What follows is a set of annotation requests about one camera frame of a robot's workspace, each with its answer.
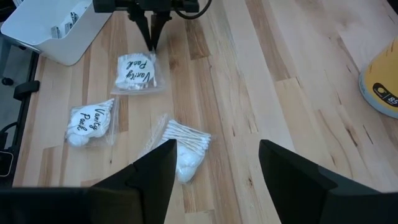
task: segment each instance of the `yellow container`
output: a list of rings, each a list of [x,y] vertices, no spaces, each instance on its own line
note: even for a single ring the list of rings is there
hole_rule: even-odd
[[[398,119],[398,39],[363,70],[359,87],[370,105]]]

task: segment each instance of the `black cable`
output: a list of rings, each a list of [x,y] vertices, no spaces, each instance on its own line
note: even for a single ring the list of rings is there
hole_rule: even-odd
[[[201,16],[207,11],[207,9],[210,7],[211,1],[212,1],[212,0],[208,0],[206,6],[205,6],[198,14],[193,15],[193,16],[188,16],[188,15],[182,14],[177,8],[174,9],[174,11],[175,11],[175,13],[177,13],[177,15],[179,15],[179,16],[180,16],[181,18],[183,18],[183,19],[198,19],[198,18],[201,17]]]
[[[10,129],[13,126],[17,126],[18,122],[14,122],[12,124],[8,124],[7,126],[5,126],[1,131],[0,134],[4,134],[8,129]]]

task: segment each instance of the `wooden table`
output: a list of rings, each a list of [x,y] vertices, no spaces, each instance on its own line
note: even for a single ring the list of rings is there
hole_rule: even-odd
[[[279,223],[260,139],[398,190],[398,121],[358,90],[397,24],[385,0],[215,0],[198,20],[174,14],[158,49],[167,90],[121,98],[115,146],[73,149],[70,108],[110,98],[118,56],[146,50],[135,23],[114,13],[76,65],[40,58],[14,185],[92,185],[133,162],[168,113],[215,138],[193,184],[174,185],[166,223]]]

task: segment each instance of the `white plastic bin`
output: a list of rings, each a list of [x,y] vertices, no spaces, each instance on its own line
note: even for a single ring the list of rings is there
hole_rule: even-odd
[[[76,24],[62,38],[52,38],[51,28],[63,30],[71,12],[79,15]],[[4,22],[1,32],[52,60],[73,65],[110,16],[95,13],[92,0],[25,0]]]

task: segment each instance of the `clear plastic bag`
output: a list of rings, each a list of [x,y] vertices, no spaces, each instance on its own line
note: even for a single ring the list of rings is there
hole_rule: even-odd
[[[111,94],[142,95],[165,89],[165,79],[160,72],[154,53],[134,53],[118,58],[118,77]]]
[[[119,98],[70,110],[65,139],[72,147],[112,146],[119,127]]]
[[[189,183],[205,158],[211,134],[189,128],[170,119],[166,114],[160,118],[157,128],[141,156],[169,139],[177,140],[176,176],[180,183]]]

